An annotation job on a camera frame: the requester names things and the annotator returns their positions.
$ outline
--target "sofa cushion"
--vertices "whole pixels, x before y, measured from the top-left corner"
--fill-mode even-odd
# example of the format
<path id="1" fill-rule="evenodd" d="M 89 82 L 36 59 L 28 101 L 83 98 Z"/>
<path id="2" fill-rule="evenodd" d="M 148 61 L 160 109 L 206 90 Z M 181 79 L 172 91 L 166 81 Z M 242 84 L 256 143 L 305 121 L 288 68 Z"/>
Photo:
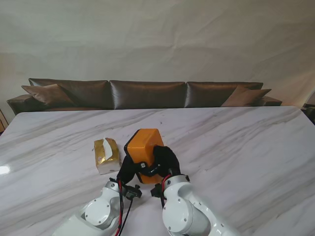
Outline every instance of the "sofa cushion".
<path id="1" fill-rule="evenodd" d="M 32 86 L 47 86 L 57 84 L 78 106 L 101 107 L 113 109 L 110 85 L 106 80 L 99 81 L 73 81 L 52 79 L 29 79 Z"/>
<path id="2" fill-rule="evenodd" d="M 281 104 L 282 104 L 282 101 L 280 101 L 280 100 L 277 100 L 277 99 L 272 98 L 272 97 L 264 96 L 259 101 L 257 101 L 254 106 L 257 106 L 257 107 L 263 107 L 263 106 L 275 107 L 275 106 L 281 106 Z"/>
<path id="3" fill-rule="evenodd" d="M 222 107 L 251 107 L 270 91 L 271 89 L 250 90 L 244 87 L 237 87 L 222 104 Z"/>
<path id="4" fill-rule="evenodd" d="M 67 96 L 59 85 L 22 86 L 37 101 L 48 107 L 75 107 L 75 103 Z"/>
<path id="5" fill-rule="evenodd" d="M 220 107 L 236 87 L 261 89 L 258 82 L 187 82 L 185 107 Z"/>
<path id="6" fill-rule="evenodd" d="M 44 110 L 44 112 L 60 112 L 60 111 L 94 111 L 102 110 L 99 107 L 57 107 Z"/>
<path id="7" fill-rule="evenodd" d="M 185 82 L 111 80 L 114 109 L 183 108 Z"/>

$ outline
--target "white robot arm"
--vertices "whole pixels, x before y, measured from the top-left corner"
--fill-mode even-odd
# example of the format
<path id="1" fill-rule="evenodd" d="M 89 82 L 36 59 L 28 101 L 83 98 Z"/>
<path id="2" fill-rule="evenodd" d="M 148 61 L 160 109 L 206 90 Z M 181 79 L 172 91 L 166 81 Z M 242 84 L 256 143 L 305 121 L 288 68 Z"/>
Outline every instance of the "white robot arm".
<path id="1" fill-rule="evenodd" d="M 123 204 L 126 198 L 132 201 L 133 197 L 141 197 L 138 189 L 137 185 L 135 188 L 121 186 L 120 195 L 118 182 L 110 179 L 99 198 L 93 199 L 73 214 L 52 236 L 111 236 L 119 227 L 120 197 Z"/>
<path id="2" fill-rule="evenodd" d="M 170 235 L 240 236 L 210 209 L 209 203 L 194 194 L 187 176 L 173 176 L 163 183 L 167 202 L 163 207 L 162 216 Z"/>

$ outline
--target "throw pillow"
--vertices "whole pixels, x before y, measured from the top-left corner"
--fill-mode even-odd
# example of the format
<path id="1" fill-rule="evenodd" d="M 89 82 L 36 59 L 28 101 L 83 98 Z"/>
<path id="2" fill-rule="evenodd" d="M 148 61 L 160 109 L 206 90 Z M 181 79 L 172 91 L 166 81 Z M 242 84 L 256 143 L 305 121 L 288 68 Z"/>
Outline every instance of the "throw pillow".
<path id="1" fill-rule="evenodd" d="M 260 100 L 271 89 L 250 90 L 244 87 L 237 87 L 221 107 L 251 107 Z"/>
<path id="2" fill-rule="evenodd" d="M 49 107 L 75 107 L 75 103 L 67 96 L 59 85 L 22 86 L 37 101 Z"/>

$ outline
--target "white wall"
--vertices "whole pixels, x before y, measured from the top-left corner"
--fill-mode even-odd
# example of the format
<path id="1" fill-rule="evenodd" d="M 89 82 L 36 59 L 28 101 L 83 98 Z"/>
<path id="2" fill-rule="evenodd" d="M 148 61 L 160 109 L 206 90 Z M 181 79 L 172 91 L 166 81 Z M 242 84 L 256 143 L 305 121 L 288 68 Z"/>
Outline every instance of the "white wall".
<path id="1" fill-rule="evenodd" d="M 302 106 L 314 0 L 1 0 L 0 108 L 27 79 L 258 81 Z"/>

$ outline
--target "white marble surface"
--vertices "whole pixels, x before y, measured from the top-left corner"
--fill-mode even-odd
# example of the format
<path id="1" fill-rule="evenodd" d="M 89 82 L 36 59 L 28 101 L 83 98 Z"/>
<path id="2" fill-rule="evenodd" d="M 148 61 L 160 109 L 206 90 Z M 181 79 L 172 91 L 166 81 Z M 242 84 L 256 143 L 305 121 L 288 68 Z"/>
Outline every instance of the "white marble surface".
<path id="1" fill-rule="evenodd" d="M 0 235 L 50 236 L 109 178 L 95 167 L 94 140 L 114 138 L 122 151 L 139 128 L 160 130 L 243 235 L 315 235 L 315 126 L 295 107 L 19 114 L 0 137 L 0 166 L 11 169 L 0 175 Z M 152 186 L 141 188 L 123 235 L 167 235 Z"/>

